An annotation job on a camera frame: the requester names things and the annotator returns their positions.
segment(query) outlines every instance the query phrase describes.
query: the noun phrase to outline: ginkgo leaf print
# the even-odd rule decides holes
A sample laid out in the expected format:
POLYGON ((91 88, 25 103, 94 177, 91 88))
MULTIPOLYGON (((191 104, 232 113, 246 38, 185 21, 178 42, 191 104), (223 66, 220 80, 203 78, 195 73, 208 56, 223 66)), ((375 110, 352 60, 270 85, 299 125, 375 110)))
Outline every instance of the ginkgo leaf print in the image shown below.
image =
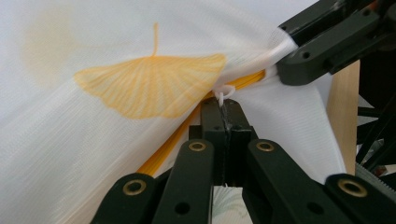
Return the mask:
POLYGON ((77 84, 129 119, 176 118, 200 101, 219 77, 225 56, 151 56, 82 70, 77 84))
POLYGON ((213 195, 213 217, 230 211, 237 212, 240 217, 245 217, 248 214, 241 189, 215 187, 213 195))

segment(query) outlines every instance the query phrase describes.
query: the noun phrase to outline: white fabric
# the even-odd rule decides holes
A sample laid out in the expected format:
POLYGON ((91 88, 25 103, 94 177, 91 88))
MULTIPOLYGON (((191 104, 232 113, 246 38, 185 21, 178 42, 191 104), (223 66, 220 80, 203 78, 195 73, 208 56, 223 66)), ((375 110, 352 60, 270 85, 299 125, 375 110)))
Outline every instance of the white fabric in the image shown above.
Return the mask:
POLYGON ((242 199, 241 188, 214 187, 212 223, 252 223, 242 199))
MULTIPOLYGON (((175 118, 126 118, 74 80, 82 69, 151 55, 155 22, 157 55, 225 56, 213 86, 296 47, 274 25, 220 0, 2 1, 0 223, 88 223, 113 183, 190 114, 198 102, 175 118)), ((172 87, 149 88, 160 96, 172 87)))
POLYGON ((328 175, 345 171, 315 85, 285 86, 274 76, 232 98, 240 102, 257 135, 279 143, 314 180, 324 183, 328 175))

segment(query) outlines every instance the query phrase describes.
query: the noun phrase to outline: yellow ginkgo leaf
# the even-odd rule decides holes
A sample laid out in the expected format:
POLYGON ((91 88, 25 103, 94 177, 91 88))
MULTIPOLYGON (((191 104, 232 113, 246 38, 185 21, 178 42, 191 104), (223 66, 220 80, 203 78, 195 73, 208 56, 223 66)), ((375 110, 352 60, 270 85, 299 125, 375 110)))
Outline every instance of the yellow ginkgo leaf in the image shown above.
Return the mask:
POLYGON ((198 103, 218 79, 222 54, 183 58, 151 56, 75 74, 77 84, 130 119, 176 118, 198 103))

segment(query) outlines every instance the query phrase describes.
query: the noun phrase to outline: light wood surface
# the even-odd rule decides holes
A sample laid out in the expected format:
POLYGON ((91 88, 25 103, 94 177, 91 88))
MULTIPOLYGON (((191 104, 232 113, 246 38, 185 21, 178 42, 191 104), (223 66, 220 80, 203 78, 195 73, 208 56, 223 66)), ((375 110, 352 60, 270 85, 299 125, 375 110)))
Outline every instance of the light wood surface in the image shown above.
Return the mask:
POLYGON ((360 62, 334 74, 327 103, 332 130, 341 149, 346 171, 355 174, 360 62))

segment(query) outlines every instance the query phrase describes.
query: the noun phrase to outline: black mechanical part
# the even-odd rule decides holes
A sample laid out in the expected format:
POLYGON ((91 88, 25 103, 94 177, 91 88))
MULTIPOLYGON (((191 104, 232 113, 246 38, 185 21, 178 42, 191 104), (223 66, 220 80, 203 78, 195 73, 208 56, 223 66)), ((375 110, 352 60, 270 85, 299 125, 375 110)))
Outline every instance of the black mechanical part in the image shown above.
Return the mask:
POLYGON ((201 136, 213 144, 215 148, 215 173, 214 184, 223 185, 225 180, 225 153, 226 153, 226 133, 216 98, 212 97, 201 102, 201 136))
POLYGON ((379 148, 375 154, 363 164, 363 167, 373 172, 377 165, 381 164, 394 164, 396 158, 394 154, 396 152, 396 136, 386 139, 384 146, 379 148))
POLYGON ((377 51, 361 59, 359 95, 381 112, 396 92, 395 62, 396 49, 377 51))
POLYGON ((279 27, 300 46, 278 62, 284 84, 305 85, 334 74, 376 50, 396 48, 396 4, 321 0, 279 27))
POLYGON ((390 175, 383 175, 379 178, 381 179, 381 181, 387 184, 387 186, 390 186, 392 189, 396 189, 396 173, 390 175))
POLYGON ((177 154, 152 223, 210 223, 213 194, 213 145, 185 142, 177 154))
POLYGON ((362 163, 363 159, 370 150, 371 145, 380 136, 383 136, 386 140, 386 148, 381 148, 377 151, 374 156, 363 164, 365 168, 372 171, 380 161, 380 159, 386 158, 388 154, 396 148, 396 93, 388 102, 384 108, 381 116, 376 121, 372 129, 367 133, 366 138, 361 145, 361 148, 356 156, 356 162, 362 163))
POLYGON ((395 203, 362 179, 346 174, 331 175, 325 186, 354 223, 395 223, 395 203))
POLYGON ((379 118, 381 116, 381 110, 369 107, 358 107, 358 116, 364 116, 369 118, 379 118))
POLYGON ((124 176, 102 200, 92 224, 149 223, 155 211, 151 205, 159 200, 156 188, 154 178, 149 175, 124 176))
POLYGON ((293 86, 304 85, 329 71, 339 70, 351 57, 355 58, 361 46, 348 46, 360 43, 379 23, 379 16, 365 9, 354 13, 342 22, 300 46, 277 64, 280 80, 293 86))
POLYGON ((360 164, 355 163, 355 165, 355 176, 366 181, 367 183, 370 183, 373 187, 378 189, 396 204, 396 191, 392 188, 392 185, 383 181, 383 179, 376 177, 373 173, 363 168, 360 164))
POLYGON ((362 9, 373 0, 321 0, 279 25, 298 46, 314 39, 329 27, 343 21, 353 11, 362 9))
POLYGON ((252 129, 240 104, 225 100, 221 108, 228 141, 226 150, 225 183, 230 187, 242 187, 246 172, 248 143, 252 129))
MULTIPOLYGON (((358 131, 357 131, 357 139, 356 139, 356 145, 361 145, 363 144, 364 140, 367 138, 369 132, 374 128, 374 126, 377 124, 377 121, 371 121, 362 125, 358 126, 358 131)), ((384 134, 380 134, 378 136, 378 139, 383 139, 384 134)))
POLYGON ((247 180, 243 198, 254 223, 352 223, 277 143, 251 141, 247 164, 254 181, 247 180))

